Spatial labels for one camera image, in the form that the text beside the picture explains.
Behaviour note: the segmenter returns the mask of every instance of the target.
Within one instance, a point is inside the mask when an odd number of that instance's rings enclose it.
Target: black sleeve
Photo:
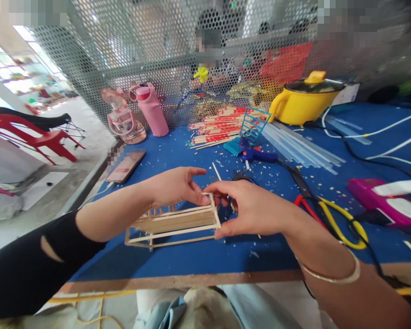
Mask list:
[[[0,319],[36,313],[106,243],[86,238],[76,212],[47,223],[0,249]],[[41,237],[64,261],[41,249]]]

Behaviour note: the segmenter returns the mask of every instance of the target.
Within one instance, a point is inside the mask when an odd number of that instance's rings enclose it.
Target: yellow pot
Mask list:
[[[342,82],[324,79],[325,75],[325,71],[313,71],[307,79],[285,84],[271,104],[269,122],[277,118],[283,123],[301,126],[318,119],[345,88]]]

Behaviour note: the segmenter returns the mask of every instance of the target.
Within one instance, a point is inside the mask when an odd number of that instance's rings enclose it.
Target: silver bangle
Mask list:
[[[304,264],[300,263],[300,266],[302,269],[304,269],[306,272],[308,272],[310,275],[316,277],[317,279],[323,280],[323,281],[327,281],[330,283],[335,283],[335,284],[348,284],[348,283],[353,283],[355,282],[357,279],[359,279],[360,275],[361,275],[361,265],[359,263],[359,260],[357,259],[357,257],[355,256],[355,254],[347,248],[348,251],[350,251],[350,253],[353,256],[353,259],[355,260],[355,271],[352,273],[352,275],[350,275],[349,277],[346,277],[345,279],[331,279],[331,278],[327,278],[325,276],[321,276],[319,274],[316,274],[314,272],[312,272],[311,270],[309,270]]]

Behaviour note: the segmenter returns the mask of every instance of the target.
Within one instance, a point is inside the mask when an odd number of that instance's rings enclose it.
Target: table edge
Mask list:
[[[386,263],[382,269],[389,276],[411,277],[411,262]],[[186,276],[155,276],[137,279],[75,281],[64,284],[58,293],[108,292],[136,289],[163,289],[220,284],[299,281],[303,279],[300,269],[285,271],[201,274]]]

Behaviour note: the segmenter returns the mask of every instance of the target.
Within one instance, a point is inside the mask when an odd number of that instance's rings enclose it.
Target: pink container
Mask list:
[[[129,97],[132,101],[138,102],[138,107],[145,115],[154,136],[162,137],[169,133],[160,101],[151,83],[148,83],[147,87],[133,86],[129,90]]]

